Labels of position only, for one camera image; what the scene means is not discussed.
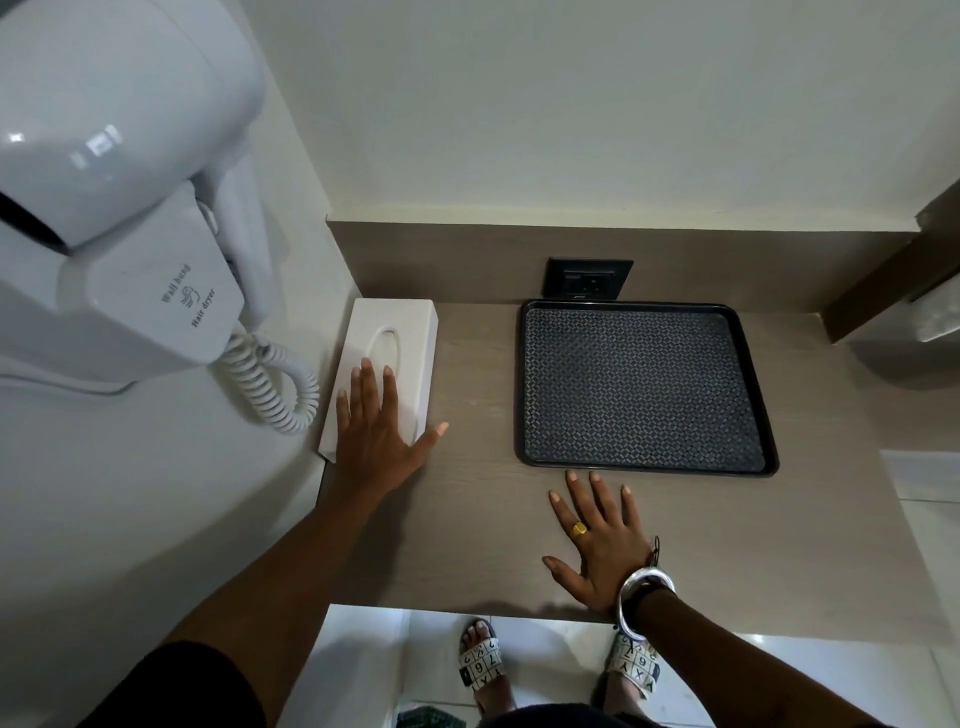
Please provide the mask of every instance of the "silver bangle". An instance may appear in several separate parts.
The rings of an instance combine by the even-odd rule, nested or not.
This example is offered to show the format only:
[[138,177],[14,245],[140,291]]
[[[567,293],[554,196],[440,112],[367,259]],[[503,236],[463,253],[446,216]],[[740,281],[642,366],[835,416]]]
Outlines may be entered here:
[[641,642],[646,638],[638,632],[635,632],[631,629],[630,625],[627,624],[626,617],[623,614],[623,602],[633,596],[636,590],[643,584],[650,581],[660,582],[674,594],[677,593],[677,590],[673,586],[673,579],[667,576],[666,571],[657,569],[656,567],[637,569],[627,577],[627,580],[623,582],[623,586],[620,587],[620,594],[616,597],[616,624],[620,628],[620,631],[634,642]]

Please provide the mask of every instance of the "clothing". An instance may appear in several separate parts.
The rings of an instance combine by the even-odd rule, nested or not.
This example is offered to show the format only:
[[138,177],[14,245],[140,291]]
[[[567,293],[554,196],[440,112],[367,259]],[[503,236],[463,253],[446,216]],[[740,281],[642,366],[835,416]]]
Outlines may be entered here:
[[[267,718],[247,678],[230,658],[205,644],[179,642],[162,645],[143,658],[80,724],[81,728],[131,725],[266,728]],[[484,724],[484,728],[656,726],[634,716],[605,716],[580,703],[533,705]]]

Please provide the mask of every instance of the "black sleeve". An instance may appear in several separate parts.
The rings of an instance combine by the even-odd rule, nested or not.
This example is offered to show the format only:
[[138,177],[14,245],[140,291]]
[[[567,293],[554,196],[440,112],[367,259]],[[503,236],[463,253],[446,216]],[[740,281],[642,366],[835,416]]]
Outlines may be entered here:
[[250,683],[205,644],[165,644],[147,655],[81,724],[266,728]]

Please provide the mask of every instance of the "tray mat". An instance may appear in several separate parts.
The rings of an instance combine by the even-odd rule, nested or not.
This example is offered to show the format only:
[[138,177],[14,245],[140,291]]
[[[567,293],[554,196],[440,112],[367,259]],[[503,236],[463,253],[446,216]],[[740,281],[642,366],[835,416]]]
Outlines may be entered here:
[[761,473],[726,317],[530,308],[524,449],[542,464]]

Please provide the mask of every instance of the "black power socket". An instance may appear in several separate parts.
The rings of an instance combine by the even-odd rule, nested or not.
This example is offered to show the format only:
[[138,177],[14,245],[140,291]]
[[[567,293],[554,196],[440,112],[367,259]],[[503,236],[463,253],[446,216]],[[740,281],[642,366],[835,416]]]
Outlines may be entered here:
[[616,301],[632,260],[552,257],[546,263],[543,297],[572,301]]

